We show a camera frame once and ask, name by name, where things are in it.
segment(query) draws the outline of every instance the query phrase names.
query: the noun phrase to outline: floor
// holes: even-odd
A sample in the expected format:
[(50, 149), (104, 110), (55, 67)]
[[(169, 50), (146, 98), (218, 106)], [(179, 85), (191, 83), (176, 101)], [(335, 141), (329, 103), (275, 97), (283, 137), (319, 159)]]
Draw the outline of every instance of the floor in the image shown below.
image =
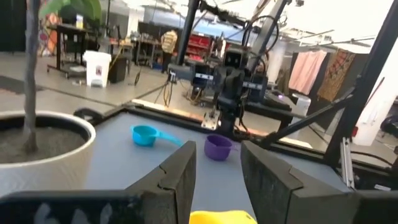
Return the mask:
[[(125, 103), (134, 98), (163, 104), (163, 96), (160, 90), (143, 96), (150, 90), (160, 87), (165, 83), (166, 77), (158, 71), (143, 68), (137, 86), (132, 85), (139, 68), (132, 67), (131, 75), (126, 77), (122, 83), (107, 86), (105, 89), (90, 88), (74, 84), (71, 80), (66, 80), (64, 76), (56, 71), (47, 73), (48, 63), (55, 63), (54, 58), (39, 58), (35, 73), (36, 82), (44, 87), (44, 91), (37, 94), (37, 109), (52, 110), (63, 113), (72, 113), (81, 107), (88, 107), (104, 113), (115, 106)], [(25, 65), (24, 54), (0, 54), (0, 75), (23, 79)], [(185, 99), (183, 94), (188, 90), (189, 83), (181, 82), (173, 87), (172, 100), (170, 107), (188, 111), (196, 114), (203, 114), (209, 108), (201, 108), (192, 105)], [(23, 95), (5, 95), (0, 93), (0, 111), (21, 110), (24, 101)], [(252, 129), (272, 132), (279, 127), (279, 122), (270, 118), (258, 116), (256, 114), (245, 113), (243, 118), (245, 125)], [(314, 149), (324, 151), (330, 136), (321, 131), (315, 131), (306, 127), (300, 130), (297, 135), (300, 141), (308, 142)], [(375, 154), (389, 162), (394, 162), (396, 155), (392, 149), (388, 148), (383, 142), (386, 138), (378, 138), (371, 147), (353, 146), (352, 151), (361, 151)], [(387, 137), (388, 144), (397, 144), (397, 140)], [(366, 159), (369, 162), (386, 166), (385, 163), (377, 159), (353, 155), (355, 159)]]

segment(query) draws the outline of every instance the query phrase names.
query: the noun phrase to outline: person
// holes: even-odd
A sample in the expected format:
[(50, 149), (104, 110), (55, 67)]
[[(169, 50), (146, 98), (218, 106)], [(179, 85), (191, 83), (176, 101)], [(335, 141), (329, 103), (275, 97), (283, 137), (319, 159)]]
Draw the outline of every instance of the person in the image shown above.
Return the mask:
[(177, 39), (178, 35), (175, 30), (170, 30), (162, 35), (160, 40), (163, 50), (162, 73), (167, 71), (167, 68), (169, 67)]

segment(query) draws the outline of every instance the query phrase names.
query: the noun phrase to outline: white container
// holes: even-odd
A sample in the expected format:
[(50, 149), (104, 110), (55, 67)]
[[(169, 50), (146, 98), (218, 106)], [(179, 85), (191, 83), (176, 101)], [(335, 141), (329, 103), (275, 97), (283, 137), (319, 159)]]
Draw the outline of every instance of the white container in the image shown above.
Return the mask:
[[(84, 145), (56, 157), (39, 161), (0, 164), (0, 197), (21, 191), (35, 190), (82, 190), (93, 155), (95, 129), (87, 121), (70, 114), (37, 111), (37, 116), (67, 120), (85, 129), (89, 135)], [(23, 111), (0, 113), (1, 120), (23, 119)]]
[(83, 55), (83, 60), (87, 62), (87, 85), (106, 87), (108, 83), (109, 63), (112, 60), (112, 56), (103, 52), (87, 50)]
[[(308, 109), (309, 109), (309, 107), (311, 105), (311, 99), (309, 97), (307, 97), (307, 96), (300, 95), (300, 94), (297, 94), (297, 93), (293, 93), (292, 96), (297, 98), (296, 106), (302, 112), (302, 114), (306, 116), (307, 112), (308, 112)], [(291, 124), (294, 124), (294, 123), (296, 123), (297, 121), (300, 121), (300, 120), (301, 120), (300, 118), (294, 117), (292, 119)], [(296, 131), (293, 134), (289, 135), (289, 137), (292, 138), (292, 139), (298, 139), (299, 138), (299, 133), (300, 133), (300, 131)]]

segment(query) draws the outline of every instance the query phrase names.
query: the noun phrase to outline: hanging cloth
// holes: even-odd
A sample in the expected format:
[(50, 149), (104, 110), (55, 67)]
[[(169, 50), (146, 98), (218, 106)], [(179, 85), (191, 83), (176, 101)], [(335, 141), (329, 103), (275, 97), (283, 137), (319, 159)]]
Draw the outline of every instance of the hanging cloth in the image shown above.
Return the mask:
[(335, 100), (354, 58), (354, 53), (342, 49), (339, 49), (332, 56), (328, 68), (326, 69), (322, 85), (317, 93), (320, 98), (328, 100), (329, 102)]
[(326, 52), (322, 50), (299, 53), (294, 63), (289, 88), (308, 95), (325, 57)]

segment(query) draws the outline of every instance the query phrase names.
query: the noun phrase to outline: tree trunk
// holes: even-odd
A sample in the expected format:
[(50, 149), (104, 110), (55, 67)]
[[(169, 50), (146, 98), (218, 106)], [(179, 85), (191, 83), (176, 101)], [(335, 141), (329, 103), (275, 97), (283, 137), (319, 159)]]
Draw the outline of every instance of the tree trunk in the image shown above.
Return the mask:
[(36, 83), (35, 69), (37, 48), (39, 44), (39, 8), (40, 0), (27, 2), (27, 33), (26, 33), (26, 68), (24, 76), (25, 120), (24, 150), (32, 153), (37, 150), (36, 144)]

